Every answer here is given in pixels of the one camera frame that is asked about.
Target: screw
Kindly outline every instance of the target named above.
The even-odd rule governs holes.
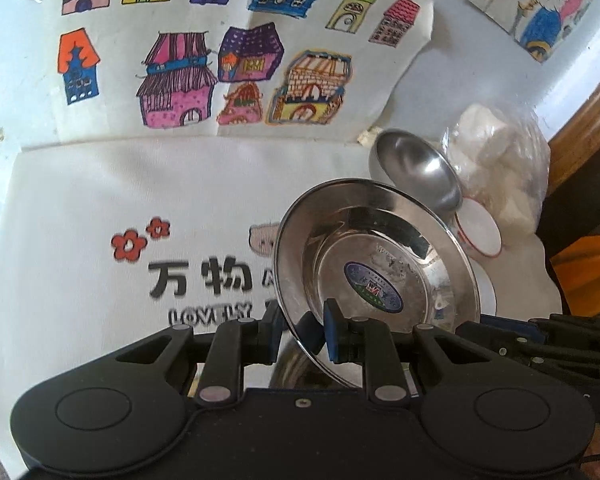
[[[205,402],[222,402],[231,397],[231,390],[224,386],[207,386],[200,390],[200,399]]]
[[[407,396],[407,391],[400,386],[385,384],[384,386],[376,388],[374,395],[376,396],[376,399],[384,402],[396,402],[404,399],[404,397]]]
[[[310,405],[310,399],[296,399],[296,408],[308,408]]]

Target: purple roof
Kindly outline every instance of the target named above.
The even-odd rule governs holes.
[[[276,32],[276,24],[271,22],[255,28],[229,27],[219,55],[222,57],[229,52],[238,57],[250,57],[282,54],[284,49]]]

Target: plastic bag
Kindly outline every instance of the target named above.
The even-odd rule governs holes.
[[[442,149],[464,195],[487,208],[505,244],[536,232],[550,150],[534,116],[472,104],[446,131]]]

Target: white mat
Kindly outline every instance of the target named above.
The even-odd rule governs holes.
[[[0,239],[0,459],[9,475],[26,471],[9,425],[24,391],[163,329],[170,311],[172,321],[184,316],[200,332],[227,316],[261,316],[274,296],[265,276],[270,258],[250,248],[250,227],[279,221],[316,184],[368,178],[367,153],[327,142],[199,137],[19,155]],[[155,217],[169,221],[168,237],[145,231]],[[116,261],[112,238],[129,229],[146,238],[146,247],[136,262]],[[258,252],[266,252],[271,231],[252,231]],[[213,256],[219,267],[236,258],[229,273],[219,269],[219,294]],[[164,261],[189,263],[170,270],[186,277],[183,296],[174,295],[177,280],[150,296],[159,272],[149,264]],[[251,290],[243,290],[246,267],[238,264],[248,266]],[[266,386],[270,370],[251,368],[246,385]]]

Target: wooden frame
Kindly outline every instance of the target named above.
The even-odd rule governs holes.
[[[549,147],[548,196],[600,149],[600,84],[571,120],[549,141]]]

